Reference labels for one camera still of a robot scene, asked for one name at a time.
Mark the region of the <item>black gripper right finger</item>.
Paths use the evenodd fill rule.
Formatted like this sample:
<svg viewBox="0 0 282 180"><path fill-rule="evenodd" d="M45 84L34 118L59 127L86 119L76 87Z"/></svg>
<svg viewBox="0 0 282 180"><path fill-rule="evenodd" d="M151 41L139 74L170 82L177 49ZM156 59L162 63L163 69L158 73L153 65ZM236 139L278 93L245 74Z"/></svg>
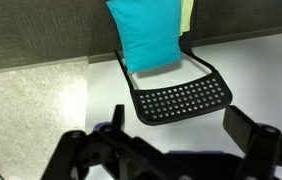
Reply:
<svg viewBox="0 0 282 180"><path fill-rule="evenodd" d="M236 177L239 180L277 180L275 168L282 167L282 132L254 122L234 105L225 109L223 128L244 152Z"/></svg>

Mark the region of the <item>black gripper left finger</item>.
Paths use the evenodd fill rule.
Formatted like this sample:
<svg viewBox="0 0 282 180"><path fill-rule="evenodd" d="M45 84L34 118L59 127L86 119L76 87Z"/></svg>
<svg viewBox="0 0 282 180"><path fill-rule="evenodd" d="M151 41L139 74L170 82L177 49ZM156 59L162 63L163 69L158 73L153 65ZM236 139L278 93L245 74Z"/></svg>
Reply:
<svg viewBox="0 0 282 180"><path fill-rule="evenodd" d="M91 167L101 166L114 180L166 180L163 154L144 140L123 132L124 106L117 105L111 122L86 134L65 132L40 180L85 180Z"/></svg>

